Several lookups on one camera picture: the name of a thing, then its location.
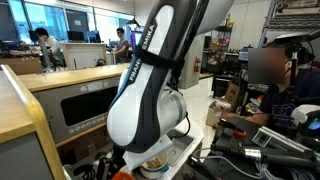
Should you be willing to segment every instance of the box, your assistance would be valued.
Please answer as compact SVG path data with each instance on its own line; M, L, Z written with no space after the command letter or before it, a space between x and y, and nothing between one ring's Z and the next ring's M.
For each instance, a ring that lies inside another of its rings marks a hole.
M217 111L219 111L219 108L215 106L216 101L210 104L207 114L207 120L206 125L216 128L218 126L219 118L216 117Z
M245 87L240 88L238 85L230 83L225 97L220 98L220 100L230 103L230 112L236 113L237 108L242 105L245 93Z

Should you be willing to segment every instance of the black cable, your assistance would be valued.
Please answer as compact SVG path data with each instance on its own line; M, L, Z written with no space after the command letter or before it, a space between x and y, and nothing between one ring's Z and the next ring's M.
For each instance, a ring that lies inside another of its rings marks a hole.
M185 136L187 136L187 135L189 134L190 129L191 129L191 123L190 123L190 120L189 120L189 118L188 118L188 113L187 113L186 118L187 118L188 126L189 126L189 127L188 127L187 132L186 132L186 133L184 133L184 134L183 134L183 135L181 135L181 136L173 136L173 138L183 138L183 137L185 137Z
M310 70L311 70L311 72L312 72L312 67L313 67L313 60L314 60L314 51L313 51L313 47L312 47L312 44L310 43L310 41L307 41L307 43L309 44L309 46L310 46L310 48L311 48L311 54L312 54L312 59L311 59L311 67L310 67Z

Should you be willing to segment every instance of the glass window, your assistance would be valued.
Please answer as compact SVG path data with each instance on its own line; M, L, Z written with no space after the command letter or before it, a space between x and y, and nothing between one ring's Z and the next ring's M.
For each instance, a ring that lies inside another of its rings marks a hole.
M19 32L21 41L31 43L29 36L29 25L24 14L21 0L9 0L11 12L16 23L16 29Z
M63 7L64 7L64 9L66 9L66 13L68 13L68 10L74 10L74 11L87 13L87 21L88 21L87 24L89 27L89 31L96 30L96 25L94 24L94 16L93 16L93 8L92 7L68 3L68 2L63 2Z
M118 41L117 28L125 27L129 20L133 19L132 15L107 11L103 9L95 8L97 29L100 32L101 40L106 44L109 44L109 39L111 41ZM130 43L130 36L125 35L125 38Z
M109 44L109 39L111 41L117 41L117 18L103 15L96 15L97 29L100 33L101 41Z
M0 0L0 40L19 41L20 37L7 0Z
M26 3L32 28L45 28L58 41L67 40L67 27L62 8Z

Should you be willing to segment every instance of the man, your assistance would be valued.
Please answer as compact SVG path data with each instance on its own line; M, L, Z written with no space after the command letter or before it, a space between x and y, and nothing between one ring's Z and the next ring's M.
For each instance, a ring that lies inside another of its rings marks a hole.
M53 68L55 70L58 64L62 64L62 54L59 42L53 36L49 36L48 31L44 28L37 28L35 32L37 33L38 38L44 41L46 46L49 47L48 51L51 53L49 54L49 58L51 63L53 63ZM44 67L47 66L44 59L41 59L41 63Z
M290 115L292 111L301 104L292 104L288 93L293 48L291 44L276 44L274 42L269 43L267 48L285 49L285 58L282 62L280 60L278 64L279 66L282 66L283 63L285 63L285 82L283 84L270 85L256 114L251 117L241 118L245 118L245 120L259 125L267 126L278 133L294 138L297 134L297 127L293 124ZM302 51L298 54L299 64L303 62L303 58L311 58L310 56L303 56L302 52L304 52L304 54L309 54L305 48L302 48ZM312 71L311 69L299 69L297 67L294 91L295 96L298 98L320 97L320 71L316 69L313 69ZM230 120L235 117L239 116L233 113L222 114L222 118L226 120Z
M60 52L59 42L53 36L49 36L48 31L44 28L37 28L35 31L39 39L43 40L46 45L50 47L49 50L51 51L55 59L59 59L58 57L56 58L56 54Z
M130 62L130 58L128 57L129 43L123 37L124 29L118 28L117 35L120 38L120 41L118 42L118 50L114 52L114 54L116 55L116 58L117 58L117 63Z

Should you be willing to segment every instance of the headphones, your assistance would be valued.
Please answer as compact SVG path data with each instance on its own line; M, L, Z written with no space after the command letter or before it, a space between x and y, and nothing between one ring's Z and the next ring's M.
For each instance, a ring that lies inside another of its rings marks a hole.
M315 58L315 55L311 54L307 48L301 47L298 51L298 65L307 64Z
M96 67L105 65L107 65L107 62L104 59L98 59Z

